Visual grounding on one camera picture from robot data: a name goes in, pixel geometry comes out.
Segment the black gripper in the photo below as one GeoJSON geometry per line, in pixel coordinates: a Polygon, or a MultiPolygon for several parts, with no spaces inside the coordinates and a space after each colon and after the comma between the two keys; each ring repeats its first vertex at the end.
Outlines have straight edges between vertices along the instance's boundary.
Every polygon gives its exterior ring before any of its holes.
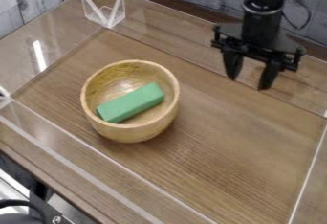
{"type": "Polygon", "coordinates": [[[227,76],[236,80],[244,56],[262,61],[266,68],[260,75],[259,90],[268,89],[280,69],[298,71],[306,48],[280,30],[283,11],[247,11],[242,23],[220,23],[214,26],[212,46],[222,50],[227,76]],[[282,56],[278,61],[271,57],[282,56]]]}

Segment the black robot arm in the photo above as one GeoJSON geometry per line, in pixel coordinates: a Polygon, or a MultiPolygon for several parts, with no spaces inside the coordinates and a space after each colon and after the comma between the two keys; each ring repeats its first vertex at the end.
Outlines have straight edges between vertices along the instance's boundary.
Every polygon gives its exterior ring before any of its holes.
{"type": "Polygon", "coordinates": [[[264,64],[258,89],[270,89],[279,72],[296,72],[306,48],[280,29],[286,0],[244,0],[243,22],[216,24],[211,46],[223,53],[226,75],[236,80],[248,57],[264,64]]]}

